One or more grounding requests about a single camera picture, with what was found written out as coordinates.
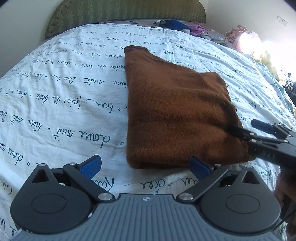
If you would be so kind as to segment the person's right hand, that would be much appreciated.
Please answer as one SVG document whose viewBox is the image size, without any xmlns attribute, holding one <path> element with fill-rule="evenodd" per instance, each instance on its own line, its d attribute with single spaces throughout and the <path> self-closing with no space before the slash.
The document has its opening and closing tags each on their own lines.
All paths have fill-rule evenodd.
<svg viewBox="0 0 296 241">
<path fill-rule="evenodd" d="M 281 208 L 284 207 L 285 197 L 295 202 L 295 179 L 284 177 L 281 173 L 277 176 L 274 195 Z"/>
</svg>

